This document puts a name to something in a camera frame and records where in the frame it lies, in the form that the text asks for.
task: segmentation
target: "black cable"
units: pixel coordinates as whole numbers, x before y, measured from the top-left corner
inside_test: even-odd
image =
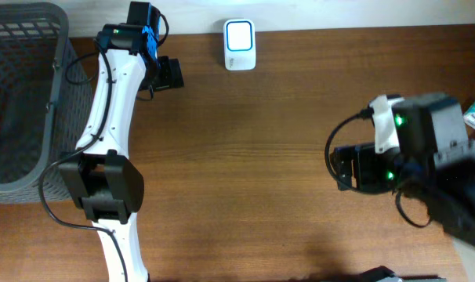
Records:
[[[121,264],[122,264],[123,273],[125,274],[125,282],[128,282],[128,273],[127,273],[127,269],[126,269],[126,263],[125,263],[124,257],[122,256],[121,249],[119,247],[118,241],[114,236],[114,231],[110,231],[110,230],[107,230],[107,229],[101,228],[101,227],[83,226],[83,225],[78,225],[78,224],[65,222],[65,221],[57,218],[56,215],[51,211],[51,209],[48,206],[48,202],[46,201],[45,196],[44,196],[44,178],[45,178],[45,175],[51,169],[55,168],[58,165],[63,164],[66,161],[69,161],[71,158],[79,155],[80,153],[86,151],[91,146],[93,146],[96,143],[96,141],[98,141],[100,139],[100,135],[102,134],[102,131],[105,128],[105,123],[107,121],[109,109],[111,107],[111,100],[112,100],[112,84],[113,84],[112,71],[111,71],[111,65],[109,64],[109,61],[107,59],[107,56],[105,55],[104,50],[100,47],[100,44],[98,43],[98,41],[96,39],[94,40],[94,43],[95,43],[95,46],[98,48],[98,51],[99,51],[100,55],[102,55],[102,57],[103,57],[105,67],[107,68],[107,76],[108,76],[108,79],[107,79],[107,84],[108,84],[107,102],[105,104],[105,110],[103,111],[103,117],[102,117],[102,121],[100,123],[100,127],[98,128],[97,133],[95,135],[92,135],[92,140],[87,145],[85,145],[81,149],[75,151],[74,153],[59,159],[58,161],[53,162],[52,164],[48,165],[42,171],[41,175],[39,176],[39,180],[38,180],[38,193],[39,193],[39,198],[41,199],[42,207],[45,209],[46,213],[49,215],[49,217],[52,220],[54,220],[56,223],[60,224],[61,226],[66,226],[66,227],[75,228],[75,229],[79,229],[79,230],[100,231],[100,232],[104,232],[105,234],[107,234],[112,239],[112,242],[114,243],[115,249],[118,252],[119,259],[121,260]]]
[[[396,200],[395,200],[395,203],[396,203],[396,208],[397,208],[397,211],[400,213],[401,217],[408,223],[410,224],[411,226],[414,226],[414,227],[417,227],[417,228],[424,228],[424,227],[427,227],[432,219],[429,217],[429,221],[424,224],[424,225],[421,225],[421,224],[417,224],[415,223],[413,220],[411,220],[408,215],[404,212],[403,210],[403,207],[401,206],[401,195],[402,195],[402,192],[401,191],[397,191],[396,193]]]
[[[80,62],[80,61],[82,61],[86,58],[89,58],[90,56],[95,56],[95,55],[98,55],[98,54],[100,54],[99,51],[91,52],[91,53],[85,54],[83,56],[80,56],[77,59],[73,60],[71,63],[69,63],[68,66],[65,68],[65,80],[68,83],[72,84],[72,85],[85,85],[85,84],[90,83],[91,81],[93,81],[98,76],[98,69],[96,69],[95,74],[91,78],[85,79],[83,81],[72,81],[68,77],[68,70],[70,70],[71,67],[73,67],[76,63],[78,63],[78,62]]]
[[[168,25],[168,21],[166,20],[166,16],[161,14],[161,18],[165,22],[166,33],[165,33],[165,36],[163,36],[163,38],[158,42],[158,48],[161,47],[163,43],[165,43],[165,40],[168,37],[168,33],[169,33],[169,25]]]
[[[356,119],[366,119],[370,118],[373,114],[373,109],[372,108],[366,108],[361,110],[359,113],[355,114],[354,116],[348,117],[345,121],[342,121],[335,129],[333,129],[332,133],[328,137],[328,140],[326,141],[326,146],[325,146],[325,163],[326,163],[326,168],[328,169],[328,172],[332,176],[332,178],[338,182],[340,185],[346,187],[348,190],[357,192],[357,193],[362,193],[362,194],[368,194],[368,195],[376,195],[382,192],[375,191],[375,192],[368,192],[368,191],[362,191],[359,190],[356,187],[352,187],[351,185],[347,185],[344,183],[338,175],[335,174],[332,168],[332,164],[330,164],[330,145],[332,144],[332,140],[337,134],[337,132],[346,124],[350,123],[351,121],[354,121]]]

